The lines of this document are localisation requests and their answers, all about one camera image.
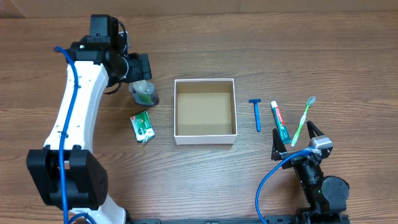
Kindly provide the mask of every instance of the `toothpaste label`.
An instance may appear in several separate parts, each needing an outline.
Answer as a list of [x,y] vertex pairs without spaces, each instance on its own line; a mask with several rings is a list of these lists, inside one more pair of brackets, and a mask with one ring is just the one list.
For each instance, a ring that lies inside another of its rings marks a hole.
[[284,119],[282,118],[282,114],[281,114],[280,111],[279,111],[279,107],[277,106],[277,107],[275,108],[275,110],[276,110],[276,115],[278,116],[278,120],[279,120],[283,125],[285,125],[285,121],[284,121]]

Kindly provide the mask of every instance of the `open box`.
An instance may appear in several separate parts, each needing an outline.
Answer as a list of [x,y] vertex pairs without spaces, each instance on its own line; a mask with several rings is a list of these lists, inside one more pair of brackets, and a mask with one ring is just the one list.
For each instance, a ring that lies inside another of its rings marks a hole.
[[233,144],[236,136],[233,78],[175,80],[177,144]]

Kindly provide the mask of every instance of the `razor head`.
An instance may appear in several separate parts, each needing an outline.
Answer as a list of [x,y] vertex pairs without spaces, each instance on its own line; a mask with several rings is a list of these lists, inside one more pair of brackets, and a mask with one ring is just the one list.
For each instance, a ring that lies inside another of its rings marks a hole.
[[252,100],[249,100],[249,103],[260,103],[261,102],[261,99],[252,99]]

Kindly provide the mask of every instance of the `green toothbrush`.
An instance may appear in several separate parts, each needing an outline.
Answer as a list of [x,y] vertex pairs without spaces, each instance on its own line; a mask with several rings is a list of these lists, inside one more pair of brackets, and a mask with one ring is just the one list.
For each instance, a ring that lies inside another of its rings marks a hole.
[[304,124],[304,122],[305,122],[305,118],[307,117],[307,111],[308,111],[309,107],[311,107],[311,106],[315,103],[315,100],[316,100],[316,99],[317,99],[317,98],[316,98],[315,96],[311,96],[311,97],[307,100],[307,107],[305,108],[304,114],[303,114],[303,116],[301,117],[300,124],[299,124],[299,126],[298,126],[297,132],[296,132],[296,134],[295,134],[294,137],[293,137],[292,147],[296,144],[297,140],[299,139],[301,127],[303,126],[303,124]]

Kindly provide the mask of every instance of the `plastic bottle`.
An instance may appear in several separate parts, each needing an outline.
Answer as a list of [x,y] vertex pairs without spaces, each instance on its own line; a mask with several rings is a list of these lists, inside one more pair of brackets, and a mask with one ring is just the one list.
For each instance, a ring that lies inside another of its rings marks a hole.
[[146,106],[156,106],[159,104],[155,85],[147,80],[130,83],[129,91],[138,104]]

